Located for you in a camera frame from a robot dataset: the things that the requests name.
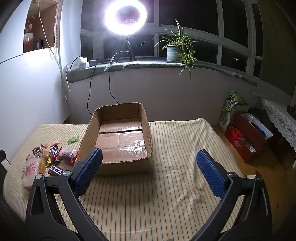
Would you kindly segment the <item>green snack bag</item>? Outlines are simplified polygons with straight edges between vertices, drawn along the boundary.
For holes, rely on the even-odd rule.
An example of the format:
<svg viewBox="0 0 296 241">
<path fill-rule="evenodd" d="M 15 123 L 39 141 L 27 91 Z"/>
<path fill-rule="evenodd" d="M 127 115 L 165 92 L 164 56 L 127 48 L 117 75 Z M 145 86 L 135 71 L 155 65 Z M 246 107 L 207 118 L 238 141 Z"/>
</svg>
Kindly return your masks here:
<svg viewBox="0 0 296 241">
<path fill-rule="evenodd" d="M 236 91 L 230 91 L 230 97 L 226 99 L 224 107 L 222 109 L 221 116 L 219 118 L 219 125 L 223 131 L 226 131 L 227 126 L 230 123 L 230 120 L 234 114 L 235 107 L 237 105 L 243 105 L 242 98 L 237 94 Z"/>
</svg>

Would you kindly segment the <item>open cardboard box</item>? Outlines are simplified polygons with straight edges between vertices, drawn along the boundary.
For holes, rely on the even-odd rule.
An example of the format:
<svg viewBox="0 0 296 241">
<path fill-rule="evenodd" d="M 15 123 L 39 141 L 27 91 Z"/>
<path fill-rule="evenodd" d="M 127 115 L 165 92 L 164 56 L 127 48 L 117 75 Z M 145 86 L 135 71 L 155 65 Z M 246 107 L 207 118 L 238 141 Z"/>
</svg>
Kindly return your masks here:
<svg viewBox="0 0 296 241">
<path fill-rule="evenodd" d="M 78 160 L 93 148 L 103 153 L 97 176 L 150 172 L 153 142 L 144 106 L 131 102 L 98 108 L 81 140 Z"/>
</svg>

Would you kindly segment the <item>bagged toast bread loaf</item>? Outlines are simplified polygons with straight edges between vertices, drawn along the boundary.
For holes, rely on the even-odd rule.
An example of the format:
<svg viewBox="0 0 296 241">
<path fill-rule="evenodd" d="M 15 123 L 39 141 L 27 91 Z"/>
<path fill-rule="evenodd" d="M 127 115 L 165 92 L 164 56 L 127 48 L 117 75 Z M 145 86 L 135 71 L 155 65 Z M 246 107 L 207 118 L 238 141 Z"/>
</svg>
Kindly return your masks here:
<svg viewBox="0 0 296 241">
<path fill-rule="evenodd" d="M 23 167 L 23 187 L 30 190 L 36 175 L 44 175 L 45 169 L 45 160 L 41 153 L 29 155 Z"/>
</svg>

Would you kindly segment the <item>pink candy packet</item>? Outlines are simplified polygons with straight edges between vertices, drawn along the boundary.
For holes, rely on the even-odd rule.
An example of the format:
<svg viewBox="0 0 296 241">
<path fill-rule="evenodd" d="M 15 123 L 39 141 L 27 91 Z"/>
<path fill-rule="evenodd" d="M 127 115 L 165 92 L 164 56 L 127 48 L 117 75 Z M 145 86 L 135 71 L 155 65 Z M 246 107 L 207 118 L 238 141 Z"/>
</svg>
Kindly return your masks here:
<svg viewBox="0 0 296 241">
<path fill-rule="evenodd" d="M 59 145 L 60 141 L 59 140 L 55 140 L 49 143 L 48 147 L 53 147 L 55 145 Z"/>
</svg>

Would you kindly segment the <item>potted spider plant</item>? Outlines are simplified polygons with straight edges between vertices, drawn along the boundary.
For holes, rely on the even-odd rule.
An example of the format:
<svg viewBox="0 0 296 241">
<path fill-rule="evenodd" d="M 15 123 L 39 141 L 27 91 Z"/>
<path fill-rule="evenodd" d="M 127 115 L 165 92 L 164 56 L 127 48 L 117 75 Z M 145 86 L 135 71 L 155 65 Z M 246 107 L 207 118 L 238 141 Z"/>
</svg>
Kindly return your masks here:
<svg viewBox="0 0 296 241">
<path fill-rule="evenodd" d="M 166 61 L 170 63 L 181 63 L 183 67 L 180 70 L 179 76 L 187 70 L 191 79 L 192 69 L 195 70 L 195 66 L 197 65 L 193 41 L 187 35 L 178 20 L 174 19 L 174 21 L 177 25 L 176 31 L 169 30 L 172 34 L 172 36 L 169 37 L 154 37 L 154 39 L 157 39 L 155 47 L 159 44 L 163 44 L 161 51 L 166 50 Z"/>
</svg>

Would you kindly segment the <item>dark red jujube snack bag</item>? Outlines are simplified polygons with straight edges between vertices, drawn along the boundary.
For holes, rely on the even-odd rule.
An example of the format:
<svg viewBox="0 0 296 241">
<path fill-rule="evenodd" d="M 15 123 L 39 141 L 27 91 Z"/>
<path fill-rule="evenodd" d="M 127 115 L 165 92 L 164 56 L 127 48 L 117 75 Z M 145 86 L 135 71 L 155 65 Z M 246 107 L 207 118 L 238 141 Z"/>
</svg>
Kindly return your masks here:
<svg viewBox="0 0 296 241">
<path fill-rule="evenodd" d="M 76 163 L 79 152 L 77 150 L 61 148 L 58 152 L 58 161 L 65 161 L 69 166 L 73 167 Z"/>
</svg>

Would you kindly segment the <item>red gift box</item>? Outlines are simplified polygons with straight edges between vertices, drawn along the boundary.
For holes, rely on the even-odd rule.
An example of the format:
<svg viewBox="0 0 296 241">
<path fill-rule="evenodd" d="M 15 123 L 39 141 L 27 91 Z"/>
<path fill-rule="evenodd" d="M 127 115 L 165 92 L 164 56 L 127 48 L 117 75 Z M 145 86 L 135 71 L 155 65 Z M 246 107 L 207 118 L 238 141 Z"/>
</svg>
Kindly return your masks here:
<svg viewBox="0 0 296 241">
<path fill-rule="evenodd" d="M 226 128 L 224 136 L 247 163 L 259 154 L 273 133 L 252 114 L 239 113 Z"/>
</svg>

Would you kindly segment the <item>snickers bar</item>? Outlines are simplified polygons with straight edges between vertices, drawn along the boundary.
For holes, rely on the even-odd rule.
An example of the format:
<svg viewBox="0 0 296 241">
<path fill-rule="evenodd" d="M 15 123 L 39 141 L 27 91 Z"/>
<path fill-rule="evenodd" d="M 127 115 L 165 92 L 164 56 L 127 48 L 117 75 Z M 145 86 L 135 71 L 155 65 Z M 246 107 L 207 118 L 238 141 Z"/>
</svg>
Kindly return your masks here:
<svg viewBox="0 0 296 241">
<path fill-rule="evenodd" d="M 58 158 L 58 154 L 59 154 L 59 150 L 58 150 L 58 146 L 54 145 L 50 151 L 50 157 L 52 158 L 53 161 L 56 161 L 56 159 Z"/>
<path fill-rule="evenodd" d="M 55 165 L 51 166 L 48 170 L 48 174 L 51 176 L 60 176 L 63 174 L 63 172 L 64 172 L 63 169 Z"/>
</svg>

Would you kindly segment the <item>green candy packet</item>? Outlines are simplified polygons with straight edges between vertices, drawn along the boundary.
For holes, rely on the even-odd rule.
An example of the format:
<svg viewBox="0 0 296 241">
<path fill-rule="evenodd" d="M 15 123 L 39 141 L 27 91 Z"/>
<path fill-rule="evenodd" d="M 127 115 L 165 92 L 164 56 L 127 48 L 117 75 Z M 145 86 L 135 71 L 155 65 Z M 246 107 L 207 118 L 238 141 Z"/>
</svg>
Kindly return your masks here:
<svg viewBox="0 0 296 241">
<path fill-rule="evenodd" d="M 69 139 L 67 140 L 67 143 L 68 143 L 69 145 L 71 145 L 71 144 L 74 144 L 74 143 L 76 143 L 76 142 L 78 142 L 78 141 L 79 141 L 79 136 L 74 136 L 74 137 L 69 138 Z"/>
</svg>

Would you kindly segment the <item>striped beige table cloth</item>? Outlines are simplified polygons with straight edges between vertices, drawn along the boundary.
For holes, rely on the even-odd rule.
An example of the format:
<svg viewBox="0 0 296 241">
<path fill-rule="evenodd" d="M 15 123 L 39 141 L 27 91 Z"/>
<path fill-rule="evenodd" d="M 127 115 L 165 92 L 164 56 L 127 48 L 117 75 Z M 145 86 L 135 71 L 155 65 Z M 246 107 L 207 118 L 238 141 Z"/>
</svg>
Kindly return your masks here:
<svg viewBox="0 0 296 241">
<path fill-rule="evenodd" d="M 80 201 L 109 240 L 190 240 L 219 203 L 197 167 L 197 152 L 205 149 L 227 171 L 241 171 L 205 119 L 149 125 L 151 172 L 95 177 Z"/>
</svg>

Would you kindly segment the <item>red decorated vase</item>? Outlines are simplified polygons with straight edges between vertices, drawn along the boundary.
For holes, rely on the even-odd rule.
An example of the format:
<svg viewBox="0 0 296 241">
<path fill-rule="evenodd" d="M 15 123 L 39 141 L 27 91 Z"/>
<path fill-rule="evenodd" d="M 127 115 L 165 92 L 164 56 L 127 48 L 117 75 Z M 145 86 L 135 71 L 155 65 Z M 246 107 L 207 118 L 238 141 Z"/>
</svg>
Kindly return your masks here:
<svg viewBox="0 0 296 241">
<path fill-rule="evenodd" d="M 23 36 L 23 52 L 29 52 L 33 49 L 34 34 L 32 33 L 32 22 L 35 20 L 34 16 L 29 16 L 26 20 L 25 31 Z"/>
</svg>

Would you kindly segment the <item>white power adapter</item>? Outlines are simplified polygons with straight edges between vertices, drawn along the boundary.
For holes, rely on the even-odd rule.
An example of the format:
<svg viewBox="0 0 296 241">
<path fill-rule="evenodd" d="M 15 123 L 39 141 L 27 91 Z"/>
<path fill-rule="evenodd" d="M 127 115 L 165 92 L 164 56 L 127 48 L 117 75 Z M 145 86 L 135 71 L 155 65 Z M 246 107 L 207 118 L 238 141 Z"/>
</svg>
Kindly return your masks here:
<svg viewBox="0 0 296 241">
<path fill-rule="evenodd" d="M 84 69 L 84 68 L 89 68 L 89 61 L 87 57 L 79 57 L 73 62 L 72 69 Z"/>
</svg>

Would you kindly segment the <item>small dark red-ended candy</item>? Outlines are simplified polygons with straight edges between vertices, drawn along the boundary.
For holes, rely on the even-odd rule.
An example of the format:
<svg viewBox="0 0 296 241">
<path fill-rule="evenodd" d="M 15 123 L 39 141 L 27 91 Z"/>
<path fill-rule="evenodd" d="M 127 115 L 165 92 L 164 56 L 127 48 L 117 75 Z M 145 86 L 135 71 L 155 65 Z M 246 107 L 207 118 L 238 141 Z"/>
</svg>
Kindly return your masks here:
<svg viewBox="0 0 296 241">
<path fill-rule="evenodd" d="M 43 154 L 43 152 L 44 152 L 44 149 L 42 147 L 35 147 L 34 149 L 32 149 L 33 155 Z"/>
</svg>

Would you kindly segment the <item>lace white cloth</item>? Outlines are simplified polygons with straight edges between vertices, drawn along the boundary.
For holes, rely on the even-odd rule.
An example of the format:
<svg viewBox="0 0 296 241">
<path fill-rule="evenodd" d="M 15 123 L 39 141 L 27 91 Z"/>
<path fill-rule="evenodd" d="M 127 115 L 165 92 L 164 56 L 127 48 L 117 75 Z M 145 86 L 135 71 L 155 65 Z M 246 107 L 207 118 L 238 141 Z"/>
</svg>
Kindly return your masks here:
<svg viewBox="0 0 296 241">
<path fill-rule="evenodd" d="M 295 119 L 287 112 L 287 106 L 273 100 L 261 98 L 268 118 L 295 150 Z"/>
</svg>

